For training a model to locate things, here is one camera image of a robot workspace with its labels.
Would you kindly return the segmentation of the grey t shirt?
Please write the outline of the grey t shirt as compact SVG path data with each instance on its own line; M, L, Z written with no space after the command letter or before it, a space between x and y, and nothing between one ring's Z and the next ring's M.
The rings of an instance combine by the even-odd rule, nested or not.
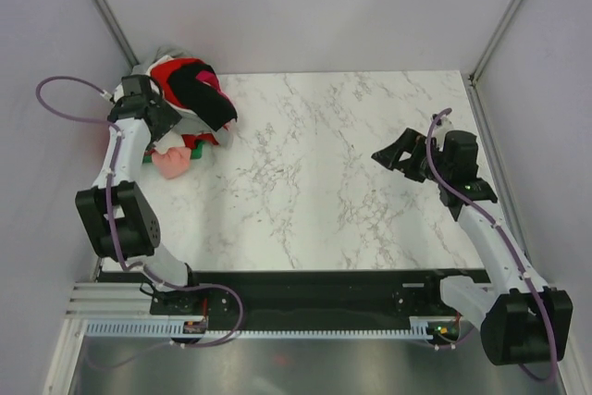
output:
M157 48L146 62L146 73L161 87L166 102L181 114L177 132L190 143L201 139L228 144L228 125L238 119L238 112L222 91L214 69L175 46Z

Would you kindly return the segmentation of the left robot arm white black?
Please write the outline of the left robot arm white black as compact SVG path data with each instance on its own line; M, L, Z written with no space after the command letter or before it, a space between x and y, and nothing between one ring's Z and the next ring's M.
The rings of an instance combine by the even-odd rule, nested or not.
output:
M172 291L176 309L192 315L202 307L203 293L191 284L191 268L163 244L156 213L137 182L145 153L181 115L147 75L124 77L121 86L123 95L106 121L110 139L101 172L91 188L76 194L75 205L98 257L124 271L138 267L157 288Z

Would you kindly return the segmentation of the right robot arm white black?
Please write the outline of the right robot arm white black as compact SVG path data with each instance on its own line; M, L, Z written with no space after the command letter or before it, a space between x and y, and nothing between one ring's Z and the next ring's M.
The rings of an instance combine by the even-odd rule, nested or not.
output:
M565 355L573 303L532 267L508 231L498 197L478 177L476 136L449 130L428 139L406 129L391 145L372 154L388 170L407 179L437 183L439 199L474 245L491 290L471 278L453 276L424 291L425 308L434 315L450 309L479 332L494 365L559 362Z

